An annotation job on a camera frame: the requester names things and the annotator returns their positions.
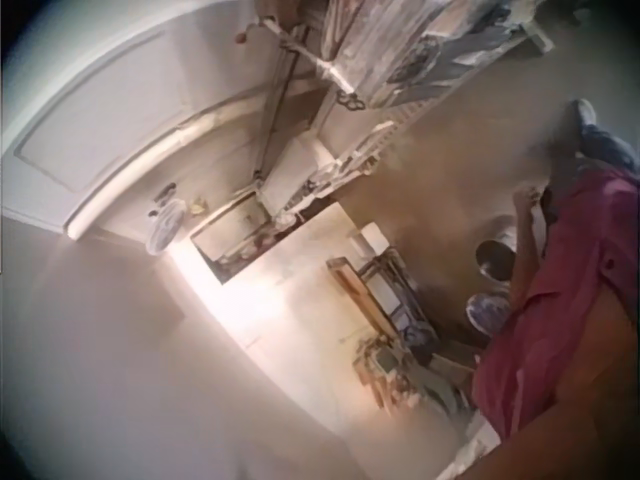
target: shoe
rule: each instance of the shoe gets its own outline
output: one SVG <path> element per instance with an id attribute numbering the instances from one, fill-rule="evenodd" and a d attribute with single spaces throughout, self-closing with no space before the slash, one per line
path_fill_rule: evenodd
<path id="1" fill-rule="evenodd" d="M 576 106 L 576 110 L 578 111 L 578 116 L 580 117 L 580 124 L 582 127 L 587 125 L 595 125 L 598 121 L 598 117 L 596 115 L 596 110 L 591 105 L 589 100 L 584 98 L 580 98 L 574 101 Z"/>

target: floor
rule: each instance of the floor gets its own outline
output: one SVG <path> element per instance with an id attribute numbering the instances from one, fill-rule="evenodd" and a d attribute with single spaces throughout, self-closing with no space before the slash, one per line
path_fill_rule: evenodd
<path id="1" fill-rule="evenodd" d="M 399 138 L 376 174 L 337 192 L 356 225 L 375 221 L 399 248 L 435 323 L 476 344 L 486 339 L 464 307 L 492 286 L 475 248 L 512 215 L 518 185 L 546 182 L 540 145 L 566 100 L 589 98 L 605 128 L 640 144 L 640 56 L 630 34 L 607 12 L 582 26 L 553 11 L 540 17 L 553 51 L 521 44 Z"/>

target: red shirt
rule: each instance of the red shirt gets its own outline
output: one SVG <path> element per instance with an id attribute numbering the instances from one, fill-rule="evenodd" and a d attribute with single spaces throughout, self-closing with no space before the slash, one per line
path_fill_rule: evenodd
<path id="1" fill-rule="evenodd" d="M 484 353 L 473 399 L 504 440 L 553 403 L 601 282 L 637 321 L 639 185 L 590 171 L 558 208 L 545 259 L 522 308 Z"/>

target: wall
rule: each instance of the wall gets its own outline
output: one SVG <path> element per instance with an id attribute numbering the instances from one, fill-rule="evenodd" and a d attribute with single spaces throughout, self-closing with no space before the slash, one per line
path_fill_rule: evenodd
<path id="1" fill-rule="evenodd" d="M 135 152 L 265 87 L 277 40 L 234 43 L 253 19 L 251 0 L 52 2 L 3 65 L 5 215 L 61 231 Z"/>
<path id="2" fill-rule="evenodd" d="M 358 340 L 372 328 L 325 262 L 346 256 L 362 266 L 348 240 L 354 230 L 334 204 L 224 285 L 190 241 L 172 245 L 169 254 L 248 358 L 342 437 L 372 479 L 435 477 L 459 446 L 449 421 L 428 405 L 390 417 L 351 368 Z"/>
<path id="3" fill-rule="evenodd" d="M 38 478 L 364 478 L 168 268 L 3 220 L 2 428 Z"/>

